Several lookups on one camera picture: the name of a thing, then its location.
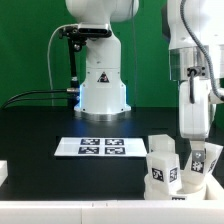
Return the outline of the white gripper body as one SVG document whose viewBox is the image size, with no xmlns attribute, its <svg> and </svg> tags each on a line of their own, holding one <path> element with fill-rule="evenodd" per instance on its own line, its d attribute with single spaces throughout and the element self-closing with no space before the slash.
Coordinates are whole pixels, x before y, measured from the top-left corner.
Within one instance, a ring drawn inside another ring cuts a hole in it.
<svg viewBox="0 0 224 224">
<path fill-rule="evenodd" d="M 179 127 L 182 138 L 204 140 L 208 137 L 213 107 L 208 101 L 210 85 L 207 80 L 194 79 L 194 103 L 190 102 L 190 82 L 179 88 Z"/>
</svg>

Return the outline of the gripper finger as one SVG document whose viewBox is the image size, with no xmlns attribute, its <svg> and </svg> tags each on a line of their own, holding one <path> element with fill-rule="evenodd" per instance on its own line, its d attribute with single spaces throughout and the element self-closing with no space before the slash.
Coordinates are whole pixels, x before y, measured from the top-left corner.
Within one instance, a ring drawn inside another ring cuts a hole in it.
<svg viewBox="0 0 224 224">
<path fill-rule="evenodd" d="M 192 151 L 192 160 L 196 162 L 204 162 L 206 159 L 206 149 L 204 141 L 192 140 L 190 142 Z"/>
</svg>

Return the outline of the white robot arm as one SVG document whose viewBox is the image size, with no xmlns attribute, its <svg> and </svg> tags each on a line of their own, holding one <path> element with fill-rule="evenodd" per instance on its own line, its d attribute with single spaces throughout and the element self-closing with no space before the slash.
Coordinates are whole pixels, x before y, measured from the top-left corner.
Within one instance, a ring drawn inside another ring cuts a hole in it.
<svg viewBox="0 0 224 224">
<path fill-rule="evenodd" d="M 126 86 L 120 78 L 121 43 L 111 24 L 136 14 L 139 0 L 65 0 L 77 19 L 72 26 L 73 45 L 87 47 L 86 77 L 80 87 L 76 115 L 112 120 L 131 111 Z M 205 139 L 215 105 L 224 101 L 224 0 L 167 0 L 170 31 L 169 64 L 179 87 L 179 127 L 190 140 L 192 159 L 208 158 Z"/>
</svg>

